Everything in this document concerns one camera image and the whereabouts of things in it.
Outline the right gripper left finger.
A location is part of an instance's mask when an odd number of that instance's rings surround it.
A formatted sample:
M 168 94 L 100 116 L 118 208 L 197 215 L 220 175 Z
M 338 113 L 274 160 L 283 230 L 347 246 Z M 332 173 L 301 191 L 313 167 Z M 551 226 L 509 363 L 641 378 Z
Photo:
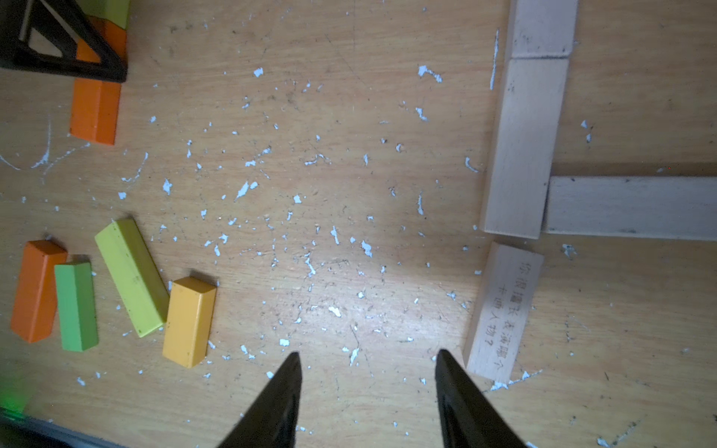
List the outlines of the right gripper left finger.
M 293 448 L 301 388 L 300 355 L 291 352 L 218 447 Z

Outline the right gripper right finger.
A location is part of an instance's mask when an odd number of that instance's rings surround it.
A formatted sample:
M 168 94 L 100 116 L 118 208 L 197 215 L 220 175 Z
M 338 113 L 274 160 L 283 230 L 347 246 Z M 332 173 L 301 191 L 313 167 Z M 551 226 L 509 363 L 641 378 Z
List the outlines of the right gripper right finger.
M 444 447 L 526 447 L 445 349 L 436 358 L 435 381 Z

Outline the long light green block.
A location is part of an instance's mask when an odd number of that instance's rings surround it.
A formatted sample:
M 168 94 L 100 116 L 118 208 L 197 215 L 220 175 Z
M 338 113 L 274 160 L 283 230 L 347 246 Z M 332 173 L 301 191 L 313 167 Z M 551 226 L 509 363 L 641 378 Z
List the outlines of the long light green block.
M 84 352 L 99 343 L 89 261 L 54 266 L 62 348 Z

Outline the natural wood block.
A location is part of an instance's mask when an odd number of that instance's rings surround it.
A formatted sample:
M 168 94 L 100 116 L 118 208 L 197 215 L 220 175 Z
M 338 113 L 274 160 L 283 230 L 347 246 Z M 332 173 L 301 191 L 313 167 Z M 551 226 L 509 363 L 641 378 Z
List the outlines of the natural wood block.
M 552 177 L 543 231 L 714 241 L 716 179 Z
M 569 58 L 577 0 L 515 0 L 506 35 L 507 59 Z
M 507 63 L 487 166 L 482 231 L 540 237 L 568 71 L 568 59 Z
M 508 384 L 544 257 L 492 243 L 462 350 L 469 373 Z

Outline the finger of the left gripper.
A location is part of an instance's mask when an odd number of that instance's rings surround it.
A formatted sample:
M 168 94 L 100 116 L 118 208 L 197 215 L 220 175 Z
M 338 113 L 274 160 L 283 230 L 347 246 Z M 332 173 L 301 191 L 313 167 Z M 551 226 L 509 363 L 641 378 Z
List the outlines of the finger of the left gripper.
M 34 50 L 33 31 L 60 54 Z M 127 63 L 75 1 L 3 1 L 1 66 L 5 69 L 123 83 Z

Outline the orange block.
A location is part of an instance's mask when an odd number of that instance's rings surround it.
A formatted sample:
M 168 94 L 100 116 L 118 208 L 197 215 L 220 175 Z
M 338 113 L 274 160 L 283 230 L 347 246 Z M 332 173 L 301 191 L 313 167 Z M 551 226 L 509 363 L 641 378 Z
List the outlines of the orange block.
M 126 31 L 106 19 L 93 16 L 89 16 L 88 19 L 126 63 Z M 120 98 L 121 84 L 119 83 L 76 78 L 69 125 L 71 136 L 91 143 L 113 146 L 116 139 Z
M 27 343 L 52 334 L 57 311 L 54 267 L 66 260 L 66 250 L 52 241 L 25 244 L 10 327 Z

